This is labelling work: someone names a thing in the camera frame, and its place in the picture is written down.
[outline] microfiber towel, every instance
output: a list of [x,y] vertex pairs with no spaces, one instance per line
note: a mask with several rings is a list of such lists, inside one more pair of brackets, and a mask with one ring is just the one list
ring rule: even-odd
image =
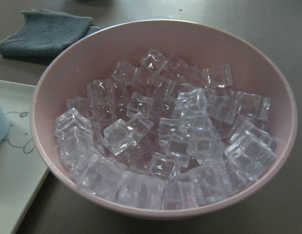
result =
[[24,25],[0,42],[0,54],[6,57],[56,57],[64,49],[100,28],[91,17],[39,10],[21,12]]

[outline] gray cloth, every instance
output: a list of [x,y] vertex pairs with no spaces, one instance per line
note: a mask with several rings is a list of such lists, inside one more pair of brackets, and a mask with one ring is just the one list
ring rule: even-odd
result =
[[39,10],[21,12],[24,25],[0,42],[0,54],[6,57],[56,57],[64,49],[99,27],[91,26],[91,17]]

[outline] pink bowl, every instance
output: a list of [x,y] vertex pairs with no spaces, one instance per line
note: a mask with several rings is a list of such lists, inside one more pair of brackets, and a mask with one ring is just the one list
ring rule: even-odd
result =
[[[278,142],[277,160],[253,185],[217,203],[195,209],[145,210],[106,201],[78,188],[60,163],[53,132],[65,100],[86,96],[85,85],[109,77],[118,61],[138,65],[150,48],[166,56],[175,53],[192,65],[208,68],[230,64],[239,91],[271,98],[269,124]],[[280,70],[249,43],[215,28],[178,20],[146,20],[120,24],[94,33],[66,49],[40,78],[31,106],[31,130],[50,171],[81,196],[107,209],[147,219],[177,219],[210,213],[237,203],[263,187],[283,166],[297,132],[297,109],[292,91]]]

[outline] gray table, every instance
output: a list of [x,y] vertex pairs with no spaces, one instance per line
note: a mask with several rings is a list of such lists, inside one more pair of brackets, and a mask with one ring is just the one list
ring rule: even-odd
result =
[[[18,233],[302,233],[302,0],[0,0],[0,41],[23,25],[20,11],[42,8],[90,16],[102,28],[178,19],[235,34],[284,73],[300,122],[293,151],[275,178],[224,210],[179,221],[134,219],[92,204],[49,174]],[[36,85],[50,62],[0,56],[0,79]]]

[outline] drawing on tray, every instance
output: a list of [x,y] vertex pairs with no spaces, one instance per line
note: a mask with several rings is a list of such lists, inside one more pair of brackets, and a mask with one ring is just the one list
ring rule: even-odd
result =
[[30,132],[25,131],[21,126],[29,124],[28,111],[16,112],[10,111],[6,113],[9,116],[10,127],[7,136],[0,142],[0,148],[6,142],[14,148],[20,148],[24,154],[29,154],[35,149],[35,144]]

